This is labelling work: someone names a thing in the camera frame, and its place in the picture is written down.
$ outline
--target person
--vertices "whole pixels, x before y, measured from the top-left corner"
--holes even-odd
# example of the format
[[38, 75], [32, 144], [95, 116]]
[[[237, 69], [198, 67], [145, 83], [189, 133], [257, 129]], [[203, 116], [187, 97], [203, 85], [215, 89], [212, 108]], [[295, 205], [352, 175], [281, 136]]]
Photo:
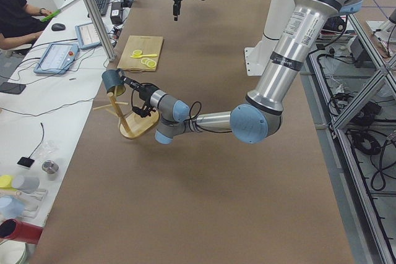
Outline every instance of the person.
[[41, 22], [33, 16], [51, 13], [48, 9], [28, 4], [26, 0], [0, 0], [0, 48], [34, 43], [49, 22]]

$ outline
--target green object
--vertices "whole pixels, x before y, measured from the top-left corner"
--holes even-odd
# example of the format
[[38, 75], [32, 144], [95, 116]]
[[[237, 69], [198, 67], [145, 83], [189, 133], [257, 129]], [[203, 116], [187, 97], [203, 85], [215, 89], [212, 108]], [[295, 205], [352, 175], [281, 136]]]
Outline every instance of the green object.
[[54, 11], [52, 14], [47, 15], [45, 18], [42, 18], [40, 21], [45, 22], [48, 21], [50, 19], [52, 19], [53, 17], [55, 17], [56, 15], [59, 15], [61, 13], [61, 10], [58, 9], [57, 11]]

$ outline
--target wooden round base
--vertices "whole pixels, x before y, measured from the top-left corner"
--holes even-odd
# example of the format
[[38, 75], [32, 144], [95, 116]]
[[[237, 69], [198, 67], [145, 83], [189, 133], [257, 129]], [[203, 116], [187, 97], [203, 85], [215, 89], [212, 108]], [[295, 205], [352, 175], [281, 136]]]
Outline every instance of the wooden round base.
[[119, 126], [119, 131], [124, 137], [134, 139], [153, 127], [158, 122], [159, 118], [160, 113], [158, 111], [151, 113], [150, 117], [140, 117], [136, 113], [131, 113], [125, 118], [130, 131], [128, 132], [122, 124]]

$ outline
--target black phone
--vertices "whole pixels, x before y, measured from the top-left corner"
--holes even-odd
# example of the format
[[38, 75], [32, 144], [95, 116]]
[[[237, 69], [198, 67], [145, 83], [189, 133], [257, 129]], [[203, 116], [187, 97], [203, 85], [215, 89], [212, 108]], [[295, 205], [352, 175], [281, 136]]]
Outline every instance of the black phone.
[[26, 85], [24, 85], [22, 83], [4, 82], [0, 85], [0, 92], [17, 95], [17, 94], [21, 94], [25, 88], [26, 88]]

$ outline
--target black box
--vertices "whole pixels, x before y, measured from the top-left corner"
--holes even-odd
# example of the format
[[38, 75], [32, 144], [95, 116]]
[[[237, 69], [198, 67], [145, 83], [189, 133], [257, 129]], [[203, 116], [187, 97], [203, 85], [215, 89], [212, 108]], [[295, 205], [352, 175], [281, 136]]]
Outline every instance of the black box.
[[123, 22], [123, 10], [121, 7], [121, 2], [111, 3], [110, 20], [113, 25], [119, 25]]

